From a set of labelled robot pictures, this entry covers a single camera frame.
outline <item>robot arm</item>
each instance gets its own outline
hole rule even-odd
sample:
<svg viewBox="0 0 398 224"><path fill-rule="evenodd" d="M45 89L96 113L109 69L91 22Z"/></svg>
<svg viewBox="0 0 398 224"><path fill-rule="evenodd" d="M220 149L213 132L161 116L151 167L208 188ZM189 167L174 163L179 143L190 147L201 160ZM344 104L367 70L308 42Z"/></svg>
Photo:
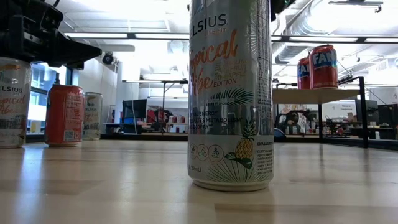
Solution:
<svg viewBox="0 0 398 224"><path fill-rule="evenodd" d="M0 0L0 56L60 67L101 55L101 49L61 33L62 20L63 14L44 0Z"/></svg>

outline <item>security camera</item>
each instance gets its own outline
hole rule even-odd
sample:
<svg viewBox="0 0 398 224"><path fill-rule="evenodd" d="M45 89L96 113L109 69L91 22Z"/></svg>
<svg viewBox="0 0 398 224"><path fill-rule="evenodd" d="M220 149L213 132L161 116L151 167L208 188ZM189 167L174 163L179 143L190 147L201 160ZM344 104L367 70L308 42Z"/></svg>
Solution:
<svg viewBox="0 0 398 224"><path fill-rule="evenodd" d="M102 58L102 62L105 65L112 65L113 60L114 60L114 57L113 57L113 53L112 52L106 52L105 56Z"/></svg>

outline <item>white can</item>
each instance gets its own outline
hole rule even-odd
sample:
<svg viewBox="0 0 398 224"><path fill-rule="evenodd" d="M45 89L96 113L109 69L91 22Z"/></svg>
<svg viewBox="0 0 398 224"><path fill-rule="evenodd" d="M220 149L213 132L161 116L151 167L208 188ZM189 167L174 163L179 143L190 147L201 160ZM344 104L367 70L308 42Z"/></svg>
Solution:
<svg viewBox="0 0 398 224"><path fill-rule="evenodd" d="M192 0L188 174L259 190L274 176L268 0Z"/></svg>
<svg viewBox="0 0 398 224"><path fill-rule="evenodd" d="M31 80L29 63L0 57L0 149L25 143Z"/></svg>
<svg viewBox="0 0 398 224"><path fill-rule="evenodd" d="M83 140L100 140L102 94L87 92L85 95L85 121Z"/></svg>

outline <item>red soda can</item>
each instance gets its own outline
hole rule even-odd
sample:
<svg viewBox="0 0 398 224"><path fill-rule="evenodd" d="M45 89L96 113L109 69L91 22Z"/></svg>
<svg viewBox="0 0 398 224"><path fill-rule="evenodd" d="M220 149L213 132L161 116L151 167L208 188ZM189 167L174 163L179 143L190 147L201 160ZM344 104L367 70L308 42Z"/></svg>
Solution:
<svg viewBox="0 0 398 224"><path fill-rule="evenodd" d="M84 121L83 89L53 85L47 96L45 143L50 147L76 146L81 142Z"/></svg>
<svg viewBox="0 0 398 224"><path fill-rule="evenodd" d="M297 86L299 90L311 89L310 78L310 59L308 57L300 59L297 64Z"/></svg>
<svg viewBox="0 0 398 224"><path fill-rule="evenodd" d="M310 54L311 89L338 88L337 54L332 45L315 47Z"/></svg>

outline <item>barcode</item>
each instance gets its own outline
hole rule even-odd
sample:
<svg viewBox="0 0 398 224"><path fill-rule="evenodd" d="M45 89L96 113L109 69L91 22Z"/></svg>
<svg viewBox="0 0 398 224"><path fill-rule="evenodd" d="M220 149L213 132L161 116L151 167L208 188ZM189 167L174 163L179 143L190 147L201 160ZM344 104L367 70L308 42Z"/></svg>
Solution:
<svg viewBox="0 0 398 224"><path fill-rule="evenodd" d="M74 131L65 131L63 133L63 140L64 141L73 141L74 140L74 135L75 135Z"/></svg>

